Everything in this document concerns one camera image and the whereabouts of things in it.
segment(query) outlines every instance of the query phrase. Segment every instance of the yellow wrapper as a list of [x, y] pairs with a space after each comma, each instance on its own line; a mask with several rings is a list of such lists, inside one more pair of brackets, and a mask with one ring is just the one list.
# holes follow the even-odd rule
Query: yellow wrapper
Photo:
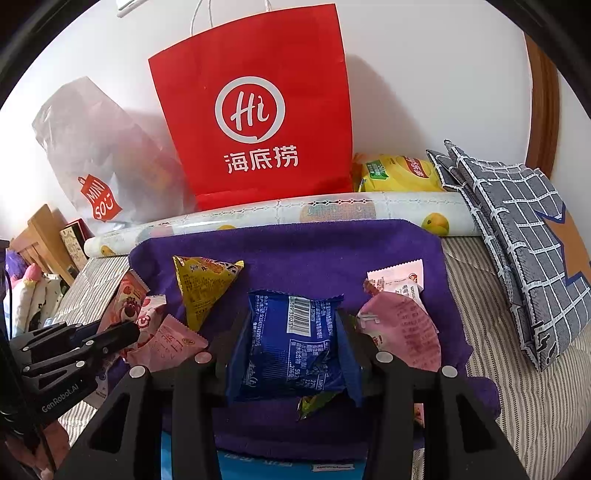
[[173, 257], [178, 287], [187, 310], [187, 325], [198, 332], [212, 309], [240, 271], [242, 260], [231, 264], [203, 257]]

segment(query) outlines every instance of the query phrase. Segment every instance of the pink snack package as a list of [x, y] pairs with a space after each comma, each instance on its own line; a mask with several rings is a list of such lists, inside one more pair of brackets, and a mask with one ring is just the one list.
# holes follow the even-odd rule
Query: pink snack package
[[115, 297], [106, 308], [97, 333], [126, 320], [135, 322], [149, 291], [150, 289], [138, 274], [133, 270], [129, 270], [121, 279]]
[[166, 315], [154, 337], [144, 346], [127, 354], [128, 363], [134, 367], [143, 365], [151, 372], [179, 366], [192, 355], [205, 350], [208, 341], [180, 323], [172, 315]]
[[[383, 291], [358, 313], [361, 332], [369, 335], [378, 350], [388, 351], [409, 367], [436, 372], [441, 368], [437, 329], [427, 313], [410, 297]], [[415, 419], [424, 426], [423, 405], [415, 405]]]
[[139, 327], [138, 341], [121, 350], [121, 357], [126, 359], [130, 351], [144, 346], [154, 338], [156, 331], [160, 327], [160, 324], [162, 324], [165, 306], [166, 295], [148, 296], [144, 299], [136, 321]]
[[424, 285], [423, 260], [414, 260], [368, 272], [368, 280], [378, 291], [400, 293], [410, 297], [425, 312], [427, 311], [419, 295]]

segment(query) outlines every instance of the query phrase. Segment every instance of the bag handle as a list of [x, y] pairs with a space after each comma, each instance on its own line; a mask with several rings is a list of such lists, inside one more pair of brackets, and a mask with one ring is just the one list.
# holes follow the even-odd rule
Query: bag handle
[[[194, 35], [193, 29], [195, 27], [195, 19], [197, 18], [197, 12], [199, 12], [199, 7], [201, 6], [202, 3], [203, 3], [203, 0], [199, 0], [199, 3], [197, 4], [195, 11], [193, 12], [193, 18], [191, 19], [191, 30], [190, 30], [191, 37]], [[265, 0], [265, 12], [270, 12], [271, 10], [273, 10], [273, 7], [271, 6], [271, 2], [269, 0]], [[209, 12], [209, 28], [213, 28], [212, 0], [207, 0], [207, 11]]]

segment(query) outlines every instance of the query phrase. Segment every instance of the yellow snack package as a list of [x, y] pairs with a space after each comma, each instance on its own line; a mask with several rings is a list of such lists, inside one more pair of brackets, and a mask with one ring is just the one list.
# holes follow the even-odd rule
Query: yellow snack package
[[244, 268], [236, 263], [218, 262], [203, 257], [173, 257], [178, 287], [187, 310], [187, 325], [198, 332], [212, 309]]
[[353, 162], [353, 176], [358, 177], [353, 182], [358, 192], [445, 192], [433, 164], [427, 160], [357, 153]]

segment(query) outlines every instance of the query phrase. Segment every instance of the blue wrapper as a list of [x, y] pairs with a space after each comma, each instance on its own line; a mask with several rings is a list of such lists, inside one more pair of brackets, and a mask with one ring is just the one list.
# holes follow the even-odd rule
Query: blue wrapper
[[310, 300], [266, 290], [249, 293], [252, 340], [240, 398], [344, 390], [336, 331], [336, 308], [342, 300]]

